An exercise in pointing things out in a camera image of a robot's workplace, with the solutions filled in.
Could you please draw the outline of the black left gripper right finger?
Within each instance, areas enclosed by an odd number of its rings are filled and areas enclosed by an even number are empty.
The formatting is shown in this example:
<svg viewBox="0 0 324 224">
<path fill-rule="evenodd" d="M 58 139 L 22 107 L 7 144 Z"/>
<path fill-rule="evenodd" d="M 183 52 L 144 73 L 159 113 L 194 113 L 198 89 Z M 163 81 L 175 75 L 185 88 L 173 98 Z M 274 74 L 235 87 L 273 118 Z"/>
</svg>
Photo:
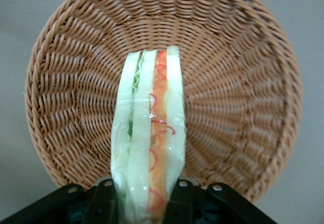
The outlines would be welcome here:
<svg viewBox="0 0 324 224">
<path fill-rule="evenodd" d="M 202 189 L 179 179 L 167 205 L 167 223 L 275 223 L 254 204 L 221 182 Z"/>
</svg>

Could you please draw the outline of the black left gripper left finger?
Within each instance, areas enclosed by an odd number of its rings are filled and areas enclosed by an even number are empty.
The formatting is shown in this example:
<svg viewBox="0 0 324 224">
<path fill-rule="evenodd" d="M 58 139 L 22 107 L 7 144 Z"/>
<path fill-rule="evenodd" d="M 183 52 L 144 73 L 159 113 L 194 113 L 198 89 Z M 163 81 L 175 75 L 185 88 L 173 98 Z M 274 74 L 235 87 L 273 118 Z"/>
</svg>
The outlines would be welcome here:
<svg viewBox="0 0 324 224">
<path fill-rule="evenodd" d="M 117 193 L 109 178 L 88 190 L 68 184 L 1 223 L 118 223 Z"/>
</svg>

